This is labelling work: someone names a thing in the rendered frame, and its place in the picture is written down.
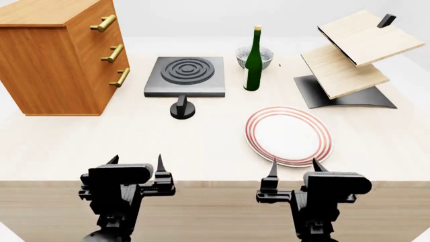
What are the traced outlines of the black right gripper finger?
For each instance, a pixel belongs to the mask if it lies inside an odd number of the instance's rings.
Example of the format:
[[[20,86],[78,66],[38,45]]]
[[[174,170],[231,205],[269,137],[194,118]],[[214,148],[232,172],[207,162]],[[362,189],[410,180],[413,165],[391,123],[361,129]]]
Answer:
[[[312,165],[315,172],[328,172],[328,170],[325,169],[325,167],[323,167],[316,158],[312,159]]]
[[[277,159],[273,159],[269,175],[261,180],[262,192],[276,192],[279,179],[277,176]]]

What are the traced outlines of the black stove knob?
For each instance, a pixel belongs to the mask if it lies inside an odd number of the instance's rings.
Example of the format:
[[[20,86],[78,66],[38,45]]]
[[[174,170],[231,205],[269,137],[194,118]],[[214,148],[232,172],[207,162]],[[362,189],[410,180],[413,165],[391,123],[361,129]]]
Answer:
[[[180,95],[177,102],[170,107],[170,114],[178,120],[191,118],[196,112],[194,104],[187,100],[187,96]]]

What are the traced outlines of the dark ringed stove burner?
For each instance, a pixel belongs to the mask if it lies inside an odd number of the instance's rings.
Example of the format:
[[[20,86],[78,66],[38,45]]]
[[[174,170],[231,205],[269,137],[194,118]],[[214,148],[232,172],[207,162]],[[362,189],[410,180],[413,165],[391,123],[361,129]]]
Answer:
[[[214,65],[203,58],[180,58],[161,69],[161,77],[172,84],[194,85],[215,74]]]

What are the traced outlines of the white plate with red rings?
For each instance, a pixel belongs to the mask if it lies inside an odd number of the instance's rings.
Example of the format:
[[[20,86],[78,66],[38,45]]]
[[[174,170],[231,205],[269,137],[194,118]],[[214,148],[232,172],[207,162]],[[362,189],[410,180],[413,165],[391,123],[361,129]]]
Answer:
[[[268,161],[284,167],[310,167],[327,160],[334,138],[327,125],[309,112],[290,106],[257,110],[246,121],[249,146]]]

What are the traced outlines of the two-tier wooden shelf rack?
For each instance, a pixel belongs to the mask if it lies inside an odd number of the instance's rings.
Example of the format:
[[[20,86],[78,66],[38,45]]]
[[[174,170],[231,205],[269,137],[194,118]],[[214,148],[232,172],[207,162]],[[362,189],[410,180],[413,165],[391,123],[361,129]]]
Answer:
[[[330,99],[313,74],[297,77],[294,81],[308,108],[340,105],[396,107],[376,86]]]

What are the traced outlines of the black electric hotplate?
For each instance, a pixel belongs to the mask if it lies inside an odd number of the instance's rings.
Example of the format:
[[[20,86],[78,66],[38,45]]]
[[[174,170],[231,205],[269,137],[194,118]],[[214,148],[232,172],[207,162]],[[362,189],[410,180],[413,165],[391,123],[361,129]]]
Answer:
[[[178,85],[167,82],[161,77],[161,69],[167,64],[180,58],[199,57],[159,57],[144,87],[147,97],[224,97],[224,59],[220,56],[203,57],[214,65],[215,74],[209,80],[194,85]]]

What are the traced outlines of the light wooden rack shelf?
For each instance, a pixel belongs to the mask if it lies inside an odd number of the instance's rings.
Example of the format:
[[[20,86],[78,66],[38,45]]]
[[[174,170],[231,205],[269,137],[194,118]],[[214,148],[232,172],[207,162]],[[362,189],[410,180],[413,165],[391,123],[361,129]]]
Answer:
[[[317,26],[355,66],[362,67],[425,45],[393,25],[395,15],[383,18],[362,10]]]
[[[301,57],[330,99],[389,82],[375,66],[355,66],[332,44],[302,53]]]

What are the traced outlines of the green glass wine bottle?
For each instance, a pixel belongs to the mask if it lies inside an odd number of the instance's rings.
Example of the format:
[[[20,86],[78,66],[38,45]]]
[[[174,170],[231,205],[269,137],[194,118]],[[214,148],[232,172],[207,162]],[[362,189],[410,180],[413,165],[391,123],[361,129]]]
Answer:
[[[263,63],[260,55],[261,25],[255,26],[253,45],[245,63],[246,82],[244,88],[248,91],[259,89]]]

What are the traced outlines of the wooden drawer cabinet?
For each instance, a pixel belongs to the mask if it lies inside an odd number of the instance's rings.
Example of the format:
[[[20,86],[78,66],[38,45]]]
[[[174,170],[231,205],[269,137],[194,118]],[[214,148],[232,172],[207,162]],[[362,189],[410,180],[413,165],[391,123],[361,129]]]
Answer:
[[[113,0],[18,0],[0,7],[0,82],[27,116],[98,116],[130,68]]]

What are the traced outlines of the patterned white bowl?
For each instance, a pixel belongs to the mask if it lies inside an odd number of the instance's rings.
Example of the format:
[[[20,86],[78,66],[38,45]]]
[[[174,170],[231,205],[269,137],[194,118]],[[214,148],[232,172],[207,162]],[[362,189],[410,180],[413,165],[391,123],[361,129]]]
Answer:
[[[262,60],[262,70],[265,70],[273,60],[274,53],[270,49],[265,47],[261,47],[259,51],[260,51],[261,60]],[[244,47],[238,48],[235,51],[236,60],[242,69],[245,68],[245,63],[247,61],[247,58],[250,52],[251,52],[251,46],[244,46]]]

